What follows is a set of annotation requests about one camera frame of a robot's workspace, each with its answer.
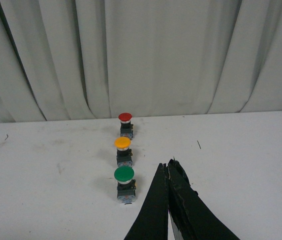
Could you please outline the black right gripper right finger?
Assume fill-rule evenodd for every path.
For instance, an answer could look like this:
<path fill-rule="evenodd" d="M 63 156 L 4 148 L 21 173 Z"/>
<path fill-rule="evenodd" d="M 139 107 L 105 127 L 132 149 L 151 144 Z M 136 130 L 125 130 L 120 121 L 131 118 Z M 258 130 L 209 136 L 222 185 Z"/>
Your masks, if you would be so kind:
<path fill-rule="evenodd" d="M 169 214 L 176 240 L 237 240 L 193 190 L 181 164 L 171 159 L 167 165 Z"/>

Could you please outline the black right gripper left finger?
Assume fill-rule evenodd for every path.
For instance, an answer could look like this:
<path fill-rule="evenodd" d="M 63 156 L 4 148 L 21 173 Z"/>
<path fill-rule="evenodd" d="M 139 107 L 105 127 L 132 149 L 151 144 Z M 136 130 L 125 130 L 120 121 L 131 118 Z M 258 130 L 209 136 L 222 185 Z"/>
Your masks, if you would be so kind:
<path fill-rule="evenodd" d="M 126 240 L 166 240 L 168 238 L 167 167 L 160 163 L 140 212 L 125 236 Z"/>

